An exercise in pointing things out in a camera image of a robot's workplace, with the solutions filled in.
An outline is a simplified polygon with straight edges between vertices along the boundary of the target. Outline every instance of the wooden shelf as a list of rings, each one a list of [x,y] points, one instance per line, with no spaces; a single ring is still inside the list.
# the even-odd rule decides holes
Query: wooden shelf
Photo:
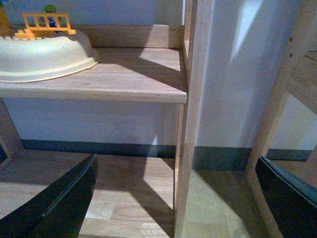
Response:
[[[180,49],[96,48],[101,62],[41,82],[0,83],[0,97],[187,103]]]

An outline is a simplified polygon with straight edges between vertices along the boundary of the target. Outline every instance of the toy figure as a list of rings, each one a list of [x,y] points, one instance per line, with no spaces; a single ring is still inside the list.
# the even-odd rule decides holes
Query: toy figure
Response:
[[[56,7],[52,4],[49,4],[44,7],[44,11],[46,13],[56,13]],[[57,27],[54,17],[48,17],[48,20],[50,23],[50,27]]]

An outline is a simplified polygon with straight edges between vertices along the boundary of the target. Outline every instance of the white wall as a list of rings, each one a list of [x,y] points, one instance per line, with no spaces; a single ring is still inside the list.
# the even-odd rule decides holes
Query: white wall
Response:
[[[22,139],[174,145],[177,106],[5,99]]]
[[[287,101],[271,149],[313,150],[317,144],[317,115],[293,96]]]
[[[55,4],[77,24],[181,24],[182,3],[10,0],[3,4],[12,23],[22,23],[23,12],[43,12],[44,5]],[[160,7],[168,7],[169,12]],[[22,139],[153,145],[174,145],[176,140],[176,105],[39,99],[5,99],[5,104]]]
[[[196,145],[252,147],[299,4],[214,1]]]
[[[183,0],[10,0],[3,3],[13,24],[24,12],[44,12],[54,4],[73,24],[182,24]]]

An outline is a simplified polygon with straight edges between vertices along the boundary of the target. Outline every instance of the white bowl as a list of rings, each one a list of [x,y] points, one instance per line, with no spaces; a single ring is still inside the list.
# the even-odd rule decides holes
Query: white bowl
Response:
[[[64,32],[51,38],[20,40],[0,37],[0,82],[48,80],[77,73],[99,62],[88,37]]]

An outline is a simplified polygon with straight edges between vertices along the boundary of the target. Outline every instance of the yellow toy fence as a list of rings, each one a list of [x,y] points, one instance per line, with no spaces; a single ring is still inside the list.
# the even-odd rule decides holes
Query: yellow toy fence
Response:
[[[34,19],[35,27],[30,26],[29,17]],[[24,31],[20,30],[18,33],[15,33],[15,36],[20,39],[35,39],[36,37],[42,37],[54,31],[67,31],[69,35],[76,34],[76,30],[73,30],[70,27],[70,20],[67,13],[24,13],[23,18],[26,29]],[[40,25],[39,18],[44,19],[45,26]],[[54,18],[56,27],[50,26],[49,18]],[[59,18],[65,18],[66,27],[61,27]]]

